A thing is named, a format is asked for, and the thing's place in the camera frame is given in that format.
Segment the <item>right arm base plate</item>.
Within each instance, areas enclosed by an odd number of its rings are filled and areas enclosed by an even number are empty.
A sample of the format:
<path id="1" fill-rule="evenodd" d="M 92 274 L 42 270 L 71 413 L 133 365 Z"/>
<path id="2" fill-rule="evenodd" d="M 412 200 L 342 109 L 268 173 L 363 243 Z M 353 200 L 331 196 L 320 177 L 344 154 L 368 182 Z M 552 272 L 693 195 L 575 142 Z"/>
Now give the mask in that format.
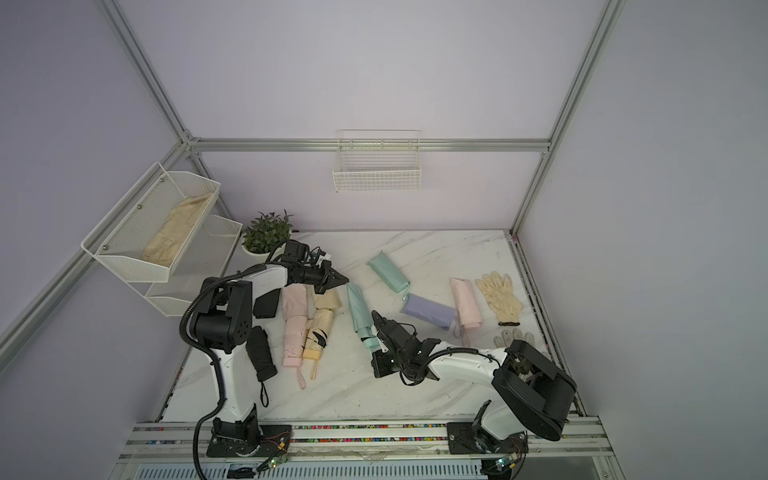
<path id="1" fill-rule="evenodd" d="M 451 454 L 522 454 L 528 451 L 523 433 L 498 440 L 471 422 L 449 422 L 446 430 Z"/>

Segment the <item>black umbrella sleeve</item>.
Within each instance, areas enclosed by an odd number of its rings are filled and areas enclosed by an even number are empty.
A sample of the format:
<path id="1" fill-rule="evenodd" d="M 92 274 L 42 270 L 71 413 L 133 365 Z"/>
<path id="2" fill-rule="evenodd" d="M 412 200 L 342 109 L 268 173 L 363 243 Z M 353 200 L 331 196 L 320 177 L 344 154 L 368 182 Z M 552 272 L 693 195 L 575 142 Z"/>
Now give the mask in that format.
<path id="1" fill-rule="evenodd" d="M 254 300 L 252 314 L 255 319 L 272 319 L 280 306 L 280 289 L 269 291 Z"/>

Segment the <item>yellow umbrella sleeve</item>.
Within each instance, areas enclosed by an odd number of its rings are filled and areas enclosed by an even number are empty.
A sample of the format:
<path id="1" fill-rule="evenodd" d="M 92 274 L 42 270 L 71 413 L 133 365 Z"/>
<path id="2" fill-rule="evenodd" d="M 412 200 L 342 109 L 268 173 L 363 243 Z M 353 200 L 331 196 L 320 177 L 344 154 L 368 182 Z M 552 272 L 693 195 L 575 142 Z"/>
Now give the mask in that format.
<path id="1" fill-rule="evenodd" d="M 322 294 L 313 292 L 312 295 L 314 307 L 317 310 L 336 311 L 343 306 L 339 293 L 336 289 L 327 290 Z"/>

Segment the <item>black umbrella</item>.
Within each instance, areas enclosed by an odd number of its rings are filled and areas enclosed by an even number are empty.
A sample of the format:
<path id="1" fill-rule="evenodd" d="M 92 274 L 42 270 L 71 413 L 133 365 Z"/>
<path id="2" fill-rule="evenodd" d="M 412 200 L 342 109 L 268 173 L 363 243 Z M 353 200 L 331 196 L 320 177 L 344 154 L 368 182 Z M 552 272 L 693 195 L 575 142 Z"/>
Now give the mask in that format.
<path id="1" fill-rule="evenodd" d="M 246 341 L 246 353 L 256 372 L 257 381 L 260 385 L 259 398 L 261 405 L 264 408 L 268 408 L 270 398 L 266 382 L 275 377 L 278 370 L 272 358 L 268 334 L 261 326 L 251 328 Z"/>

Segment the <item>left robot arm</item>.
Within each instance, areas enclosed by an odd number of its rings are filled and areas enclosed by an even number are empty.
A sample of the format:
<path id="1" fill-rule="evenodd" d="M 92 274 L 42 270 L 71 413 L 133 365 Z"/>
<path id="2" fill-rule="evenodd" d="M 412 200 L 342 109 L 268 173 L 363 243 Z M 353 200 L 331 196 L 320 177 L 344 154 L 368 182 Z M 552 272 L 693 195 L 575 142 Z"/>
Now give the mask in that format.
<path id="1" fill-rule="evenodd" d="M 241 381 L 243 363 L 249 361 L 260 382 L 277 369 L 265 332 L 254 324 L 254 305 L 263 297 L 279 296 L 285 321 L 283 365 L 300 369 L 309 327 L 308 291 L 324 295 L 349 283 L 320 248 L 289 239 L 262 263 L 237 273 L 206 278 L 198 295 L 182 314 L 181 339 L 203 353 L 213 372 L 217 392 L 212 411 L 195 424 L 194 438 L 212 421 L 214 435 L 238 444 L 256 444 L 262 433 L 258 408 Z"/>

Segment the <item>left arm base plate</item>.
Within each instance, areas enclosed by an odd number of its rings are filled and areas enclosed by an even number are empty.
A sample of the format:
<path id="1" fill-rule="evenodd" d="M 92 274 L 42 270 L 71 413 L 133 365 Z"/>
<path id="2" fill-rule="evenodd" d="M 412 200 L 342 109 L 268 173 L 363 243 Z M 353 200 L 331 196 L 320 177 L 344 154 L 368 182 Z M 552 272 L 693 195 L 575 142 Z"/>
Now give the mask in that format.
<path id="1" fill-rule="evenodd" d="M 293 428 L 288 424 L 245 427 L 230 422 L 215 423 L 206 456 L 210 458 L 267 458 L 286 451 Z"/>

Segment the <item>green umbrella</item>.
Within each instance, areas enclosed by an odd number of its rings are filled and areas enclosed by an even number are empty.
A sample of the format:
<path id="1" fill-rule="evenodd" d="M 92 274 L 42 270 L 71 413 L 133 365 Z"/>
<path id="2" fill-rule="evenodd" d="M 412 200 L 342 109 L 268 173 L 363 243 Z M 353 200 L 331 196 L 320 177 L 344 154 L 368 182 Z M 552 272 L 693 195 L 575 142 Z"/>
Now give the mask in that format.
<path id="1" fill-rule="evenodd" d="M 365 337 L 361 339 L 361 342 L 363 343 L 364 347 L 371 353 L 375 353 L 377 351 L 382 350 L 381 343 L 379 339 L 375 336 Z"/>
<path id="2" fill-rule="evenodd" d="M 403 295 L 408 293 L 411 285 L 410 281 L 385 252 L 379 252 L 374 258 L 367 262 L 367 266 L 373 270 L 394 293 Z"/>

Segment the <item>pink umbrella sleeve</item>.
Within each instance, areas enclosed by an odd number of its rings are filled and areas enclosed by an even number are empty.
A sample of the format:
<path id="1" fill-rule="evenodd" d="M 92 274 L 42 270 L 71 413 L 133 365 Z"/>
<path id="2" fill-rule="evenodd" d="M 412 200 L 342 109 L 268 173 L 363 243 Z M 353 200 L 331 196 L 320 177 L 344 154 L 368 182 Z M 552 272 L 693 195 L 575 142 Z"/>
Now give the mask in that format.
<path id="1" fill-rule="evenodd" d="M 292 284 L 281 289 L 281 309 L 285 321 L 309 317 L 308 292 L 305 285 Z"/>

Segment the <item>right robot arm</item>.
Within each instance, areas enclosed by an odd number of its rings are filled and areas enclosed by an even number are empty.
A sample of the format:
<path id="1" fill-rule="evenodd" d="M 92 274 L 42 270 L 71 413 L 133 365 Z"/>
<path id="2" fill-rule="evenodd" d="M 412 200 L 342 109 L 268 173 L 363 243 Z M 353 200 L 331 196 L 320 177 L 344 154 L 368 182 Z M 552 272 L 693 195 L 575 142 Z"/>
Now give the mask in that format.
<path id="1" fill-rule="evenodd" d="M 485 401 L 470 431 L 481 451 L 491 452 L 510 437 L 530 432 L 557 442 L 563 436 L 577 384 L 525 340 L 478 349 L 439 339 L 420 340 L 404 324 L 371 312 L 376 336 L 386 348 L 378 377 L 397 373 L 408 387 L 456 380 L 488 387 L 500 401 Z"/>

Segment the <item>yellow umbrella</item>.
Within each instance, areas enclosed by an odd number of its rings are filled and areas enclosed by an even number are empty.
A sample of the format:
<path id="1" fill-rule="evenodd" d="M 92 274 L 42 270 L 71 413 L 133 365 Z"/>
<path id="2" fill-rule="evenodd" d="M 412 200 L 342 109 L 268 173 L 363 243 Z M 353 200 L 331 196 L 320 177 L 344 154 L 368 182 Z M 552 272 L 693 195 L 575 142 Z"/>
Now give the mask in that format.
<path id="1" fill-rule="evenodd" d="M 309 321 L 303 349 L 303 359 L 312 363 L 310 379 L 315 380 L 319 361 L 328 344 L 328 337 L 334 321 L 335 313 L 331 309 L 319 309 Z"/>

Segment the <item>green umbrella sleeve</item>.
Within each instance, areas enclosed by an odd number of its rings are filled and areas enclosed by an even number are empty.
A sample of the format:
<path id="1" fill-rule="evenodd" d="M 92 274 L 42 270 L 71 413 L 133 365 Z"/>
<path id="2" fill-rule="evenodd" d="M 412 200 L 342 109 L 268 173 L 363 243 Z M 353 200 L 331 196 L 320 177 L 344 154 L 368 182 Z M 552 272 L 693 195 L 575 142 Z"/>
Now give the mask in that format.
<path id="1" fill-rule="evenodd" d="M 347 296 L 355 333 L 362 341 L 371 338 L 374 323 L 362 290 L 357 285 L 348 283 Z"/>

